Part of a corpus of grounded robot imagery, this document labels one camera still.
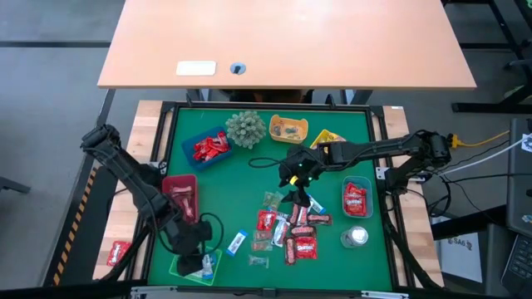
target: wooden table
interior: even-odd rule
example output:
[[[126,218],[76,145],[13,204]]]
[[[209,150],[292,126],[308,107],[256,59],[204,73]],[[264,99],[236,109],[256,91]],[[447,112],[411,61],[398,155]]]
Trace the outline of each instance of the wooden table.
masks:
[[[152,100],[142,100],[139,103],[126,149],[141,163],[148,162],[150,159],[161,105],[161,101]],[[384,107],[384,113],[389,138],[402,137],[408,134],[408,126],[406,124],[406,117],[402,107],[386,106]],[[374,117],[373,123],[375,125],[376,137],[379,140],[380,129],[376,117]],[[165,124],[165,130],[163,130],[163,138],[161,140],[166,140],[169,127],[170,122],[167,121]],[[164,152],[164,148],[165,143],[163,142],[160,147],[160,157]],[[406,159],[406,156],[396,157],[393,159],[394,165],[397,166],[406,161]],[[117,189],[122,188],[122,184],[117,186]],[[418,184],[410,183],[408,184],[408,188],[422,192],[421,187]],[[387,199],[387,201],[388,206],[391,207],[391,199]],[[431,225],[427,216],[424,200],[416,194],[405,194],[401,196],[401,207],[409,248],[417,261],[431,276],[432,280],[443,286],[440,264],[436,255],[434,242],[432,241]],[[115,196],[107,220],[106,231],[101,243],[100,254],[98,256],[93,278],[101,278],[111,270],[111,267],[106,265],[106,260],[109,256],[109,251],[111,250],[111,244],[117,240],[131,241],[137,215],[138,213],[132,203],[130,193],[125,191]],[[392,221],[395,221],[393,213],[391,213],[391,216]],[[140,268],[143,262],[144,253],[145,250],[144,247],[142,247],[137,255],[137,266],[135,267],[134,272],[135,278],[140,277]],[[397,248],[395,248],[395,256],[399,282],[400,285],[405,286],[406,276],[401,254]]]
[[[180,61],[216,71],[177,76]],[[476,87],[440,0],[128,0],[98,86]]]

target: yellow cable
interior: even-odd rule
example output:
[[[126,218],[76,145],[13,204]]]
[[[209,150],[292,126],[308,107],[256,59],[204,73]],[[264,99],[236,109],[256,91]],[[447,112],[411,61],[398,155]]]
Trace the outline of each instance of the yellow cable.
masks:
[[[502,132],[502,133],[498,134],[497,136],[493,136],[493,137],[491,137],[491,138],[489,138],[489,139],[487,139],[487,140],[484,140],[484,141],[481,141],[481,142],[479,142],[479,143],[475,143],[475,144],[472,144],[472,145],[469,145],[469,144],[467,144],[467,143],[464,143],[462,140],[459,140],[459,139],[458,139],[458,135],[453,135],[453,136],[452,136],[452,141],[451,141],[451,147],[452,147],[453,149],[455,149],[455,148],[458,147],[458,146],[476,147],[476,146],[485,145],[485,144],[487,144],[487,143],[489,143],[489,142],[491,142],[491,141],[493,141],[493,140],[496,140],[496,139],[498,139],[498,138],[500,138],[500,137],[502,137],[502,136],[504,136],[504,135],[506,135],[506,134],[509,134],[509,132],[510,132],[510,131],[507,130],[507,131],[505,131],[505,132]]]

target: white card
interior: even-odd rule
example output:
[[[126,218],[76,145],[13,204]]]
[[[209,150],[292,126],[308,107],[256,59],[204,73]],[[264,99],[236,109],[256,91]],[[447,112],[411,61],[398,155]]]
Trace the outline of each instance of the white card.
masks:
[[[175,74],[177,76],[213,76],[216,61],[179,61]]]

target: white label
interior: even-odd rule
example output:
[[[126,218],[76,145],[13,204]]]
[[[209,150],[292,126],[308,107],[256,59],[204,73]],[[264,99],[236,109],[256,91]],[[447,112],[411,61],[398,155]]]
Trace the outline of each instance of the white label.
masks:
[[[528,137],[528,134],[523,134],[523,142],[521,142],[521,149],[532,153],[532,137]]]
[[[177,76],[212,76],[216,72],[216,61],[179,61]]]

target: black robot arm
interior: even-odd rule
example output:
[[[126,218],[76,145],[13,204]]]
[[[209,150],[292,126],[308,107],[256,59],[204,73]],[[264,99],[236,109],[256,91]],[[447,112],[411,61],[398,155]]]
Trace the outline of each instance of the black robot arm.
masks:
[[[204,252],[200,252],[198,246],[212,238],[210,223],[187,223],[180,207],[160,192],[160,171],[140,164],[123,150],[120,134],[112,125],[95,128],[83,136],[82,141],[83,151],[106,166],[130,190],[133,204],[153,231],[165,233],[172,253],[180,255],[178,273],[184,276],[199,271]]]
[[[385,173],[386,190],[404,194],[408,179],[428,167],[440,168],[451,160],[446,137],[435,132],[418,131],[401,138],[354,144],[348,141],[318,144],[316,149],[295,145],[288,150],[287,158],[279,165],[280,187],[292,184],[298,188],[290,191],[283,201],[308,207],[310,204],[304,188],[327,171],[342,171],[358,162],[398,155],[411,158],[398,168]]]

